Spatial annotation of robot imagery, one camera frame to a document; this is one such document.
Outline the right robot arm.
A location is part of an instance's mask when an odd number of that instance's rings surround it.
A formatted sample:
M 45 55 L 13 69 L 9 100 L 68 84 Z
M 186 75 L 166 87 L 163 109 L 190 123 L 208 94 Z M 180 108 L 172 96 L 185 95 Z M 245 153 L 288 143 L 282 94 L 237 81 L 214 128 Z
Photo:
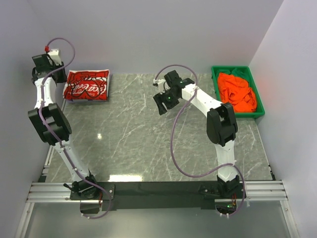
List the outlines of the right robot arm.
M 179 99 L 195 106 L 206 117 L 206 133 L 214 144 L 219 169 L 217 170 L 217 189 L 215 196 L 231 197 L 240 186 L 240 176 L 235 166 L 234 142 L 238 131 L 233 106 L 222 103 L 202 89 L 190 78 L 182 79 L 173 70 L 164 79 L 153 79 L 158 88 L 154 101 L 160 115 L 179 104 Z

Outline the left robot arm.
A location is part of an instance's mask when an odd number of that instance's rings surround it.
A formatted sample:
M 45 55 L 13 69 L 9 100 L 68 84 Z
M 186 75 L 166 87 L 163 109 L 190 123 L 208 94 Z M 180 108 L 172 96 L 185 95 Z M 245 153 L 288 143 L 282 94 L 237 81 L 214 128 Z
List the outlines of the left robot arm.
M 101 190 L 74 150 L 71 126 L 55 101 L 57 84 L 67 80 L 64 63 L 58 54 L 53 53 L 33 56 L 32 60 L 35 64 L 32 82 L 36 86 L 37 100 L 34 109 L 28 111 L 28 118 L 40 139 L 52 146 L 67 166 L 72 184 L 65 187 L 77 199 L 97 199 Z

